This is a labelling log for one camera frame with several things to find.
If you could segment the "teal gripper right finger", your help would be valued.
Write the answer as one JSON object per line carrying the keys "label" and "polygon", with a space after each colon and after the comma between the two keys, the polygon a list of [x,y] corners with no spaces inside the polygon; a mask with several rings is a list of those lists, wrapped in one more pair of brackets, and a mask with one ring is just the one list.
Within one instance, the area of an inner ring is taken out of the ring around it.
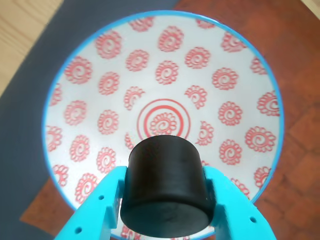
{"label": "teal gripper right finger", "polygon": [[217,240],[275,240],[276,236],[258,208],[222,172],[211,166],[203,171],[213,194],[213,218]]}

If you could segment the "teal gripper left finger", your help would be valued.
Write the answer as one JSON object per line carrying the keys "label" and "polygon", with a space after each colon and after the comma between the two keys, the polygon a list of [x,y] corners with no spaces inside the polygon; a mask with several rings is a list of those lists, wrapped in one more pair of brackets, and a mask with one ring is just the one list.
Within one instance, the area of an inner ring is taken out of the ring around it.
{"label": "teal gripper left finger", "polygon": [[109,240],[117,228],[120,199],[125,188],[126,166],[114,168],[74,212],[57,240]]}

